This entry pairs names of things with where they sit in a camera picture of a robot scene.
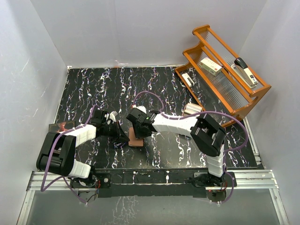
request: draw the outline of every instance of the wire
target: wire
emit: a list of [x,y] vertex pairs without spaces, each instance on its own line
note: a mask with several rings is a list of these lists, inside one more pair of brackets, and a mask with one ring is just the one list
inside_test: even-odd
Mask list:
[[92,197],[96,196],[97,194],[93,194],[87,201],[86,203],[89,203],[89,201],[91,200]]
[[225,182],[223,182],[223,184],[222,184],[221,189],[218,191],[225,191],[226,189],[227,189],[227,181],[225,180]]
[[95,185],[97,195],[99,194],[99,188],[100,188],[100,187],[101,187],[101,183],[100,183],[100,181],[98,180],[98,187],[97,187],[97,184]]
[[95,186],[96,182],[97,182],[97,181],[95,181],[95,183],[93,183],[91,186],[85,186],[85,187],[86,187],[86,188],[91,188],[91,187]]
[[57,177],[56,179],[54,179],[53,181],[51,181],[46,187],[45,187],[45,182],[46,182],[47,174],[48,174],[48,171],[49,171],[49,167],[50,167],[50,162],[51,162],[51,159],[52,159],[52,155],[53,155],[53,152],[54,152],[54,149],[55,149],[55,146],[56,146],[58,140],[60,139],[60,137],[62,137],[63,135],[65,135],[65,134],[67,134],[67,133],[70,133],[70,132],[72,132],[72,131],[74,131],[74,130],[78,130],[78,129],[80,129],[80,128],[85,127],[85,126],[88,124],[88,122],[90,121],[90,119],[91,119],[91,117],[92,117],[92,114],[93,114],[93,111],[94,111],[95,107],[100,108],[98,105],[93,105],[93,107],[92,107],[92,109],[91,109],[91,112],[90,112],[90,115],[89,115],[88,119],[86,120],[85,124],[79,125],[79,126],[73,128],[73,129],[71,129],[71,130],[64,131],[64,132],[60,133],[60,134],[57,136],[57,138],[55,139],[55,141],[54,141],[54,143],[53,143],[53,145],[52,145],[52,147],[51,147],[51,150],[50,150],[50,153],[49,153],[49,157],[48,157],[48,161],[47,161],[47,164],[46,164],[45,173],[44,173],[44,177],[43,177],[42,185],[41,185],[41,192],[46,191],[46,190],[47,190],[54,182],[56,182],[57,180],[63,178],[64,181],[65,181],[65,183],[66,183],[66,185],[67,185],[68,188],[73,192],[73,194],[74,194],[81,202],[83,202],[83,203],[85,203],[85,204],[87,203],[86,201],[84,201],[81,197],[79,197],[79,196],[76,194],[76,192],[71,188],[71,186],[68,184],[68,182],[67,182],[67,180],[66,180],[66,178],[65,178],[64,176],[59,176],[59,177]]
[[[217,114],[217,115],[221,115],[221,116],[228,117],[228,118],[232,119],[233,121],[235,121],[235,122],[243,129],[243,131],[244,131],[244,133],[245,133],[245,141],[244,141],[244,143],[243,143],[242,145],[240,145],[240,146],[238,146],[238,147],[235,147],[235,148],[233,148],[233,149],[227,149],[227,150],[224,150],[224,152],[223,152],[223,154],[224,154],[223,160],[224,160],[224,161],[225,161],[225,159],[226,159],[226,153],[227,153],[227,152],[229,152],[229,151],[237,151],[237,150],[240,150],[240,149],[242,149],[243,147],[245,147],[245,146],[247,145],[247,143],[248,143],[249,137],[248,137],[248,133],[247,133],[246,128],[244,127],[244,125],[243,125],[239,120],[237,120],[237,119],[234,118],[233,116],[227,115],[227,114],[222,113],[222,112],[216,112],[216,111],[196,112],[196,113],[194,113],[194,114],[187,115],[187,116],[182,116],[182,117],[172,117],[172,116],[168,116],[168,115],[166,115],[164,112],[162,112],[163,109],[165,108],[165,106],[164,106],[164,103],[163,103],[163,101],[161,100],[161,98],[160,98],[158,95],[156,95],[155,93],[152,93],[152,92],[150,92],[150,91],[146,91],[146,90],[145,90],[145,91],[141,91],[140,93],[138,93],[138,94],[136,95],[136,97],[134,98],[134,100],[133,100],[133,101],[134,101],[134,104],[135,104],[135,101],[136,101],[137,97],[140,96],[140,95],[143,94],[143,93],[152,94],[152,95],[154,95],[155,97],[157,97],[157,98],[159,99],[159,101],[161,102],[161,104],[162,104],[162,107],[159,109],[159,112],[162,114],[163,117],[165,117],[165,118],[167,118],[167,119],[170,119],[170,120],[183,120],[183,119],[186,119],[186,118],[189,118],[189,117],[193,117],[193,116],[197,116],[197,115],[202,115],[202,114]],[[229,196],[228,196],[224,201],[222,201],[223,203],[225,203],[225,202],[227,202],[227,201],[231,198],[231,196],[232,196],[232,194],[233,194],[234,180],[233,180],[232,175],[231,175],[229,172],[227,172],[225,166],[223,167],[223,172],[226,173],[226,174],[231,178],[231,182],[232,182],[232,188],[231,188],[231,191],[230,191]]]

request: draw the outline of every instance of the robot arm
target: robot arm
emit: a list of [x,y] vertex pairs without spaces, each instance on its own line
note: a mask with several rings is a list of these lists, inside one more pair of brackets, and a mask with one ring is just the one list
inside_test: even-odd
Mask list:
[[132,122],[137,138],[145,138],[151,136],[152,132],[163,131],[192,137],[199,150],[206,155],[209,174],[216,178],[222,178],[224,175],[225,129],[208,114],[184,120],[170,120],[158,111],[150,111],[147,114],[145,107],[139,106],[132,109],[127,119]]
[[[55,146],[55,150],[60,150],[60,152],[53,153],[49,172],[81,179],[90,177],[90,180],[92,180],[91,166],[74,159],[76,147],[102,135],[112,138],[114,143],[128,142],[129,138],[115,119],[116,114],[116,112],[109,114],[107,111],[94,110],[89,124],[63,135]],[[39,170],[45,170],[51,148],[58,135],[57,132],[49,132],[46,135],[37,159]]]

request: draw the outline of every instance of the black marble surface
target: black marble surface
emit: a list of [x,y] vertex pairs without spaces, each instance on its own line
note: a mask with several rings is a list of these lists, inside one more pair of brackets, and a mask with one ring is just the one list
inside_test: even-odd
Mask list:
[[[57,122],[75,120],[84,123],[90,109],[97,104],[103,110],[119,113],[123,130],[131,126],[126,119],[134,96],[143,90],[159,95],[167,114],[181,115],[186,103],[194,100],[180,79],[174,75],[174,67],[126,67],[71,69],[57,114]],[[226,112],[214,93],[198,76],[194,91],[206,110]],[[150,95],[137,100],[147,110],[157,110],[160,102]],[[219,123],[225,121],[216,117]],[[226,129],[225,149],[234,148],[244,141],[244,134],[237,125]],[[194,141],[173,133],[157,133],[145,139],[144,147],[117,146],[106,137],[99,137],[77,148],[78,161],[94,165],[97,169],[126,168],[191,168],[206,167],[206,159]],[[257,167],[251,145],[240,151],[228,152],[228,167]]]

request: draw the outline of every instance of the wooden shelf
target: wooden shelf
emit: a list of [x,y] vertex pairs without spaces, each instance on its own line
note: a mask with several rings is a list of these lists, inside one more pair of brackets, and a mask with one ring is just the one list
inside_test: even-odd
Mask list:
[[[191,92],[197,103],[203,107],[192,89],[186,84],[181,74],[183,71],[194,68],[203,80],[209,85],[211,90],[220,99],[232,116],[242,120],[257,104],[257,102],[271,88],[260,76],[249,67],[250,71],[256,77],[258,85],[251,89],[232,69],[231,65],[239,57],[211,28],[209,25],[198,27],[193,30],[200,42],[193,48],[186,49],[183,55],[187,58],[188,63],[184,66],[177,67],[175,72],[184,82],[187,89]],[[200,61],[205,57],[210,58],[215,63],[221,65],[223,69],[214,76],[200,67]],[[223,124],[227,127],[234,121]]]

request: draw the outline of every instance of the white box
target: white box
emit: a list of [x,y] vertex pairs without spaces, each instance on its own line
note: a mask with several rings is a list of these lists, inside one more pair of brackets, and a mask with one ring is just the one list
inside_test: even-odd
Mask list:
[[214,76],[217,75],[217,73],[222,69],[219,64],[215,63],[213,60],[207,57],[200,61],[200,67],[210,72]]

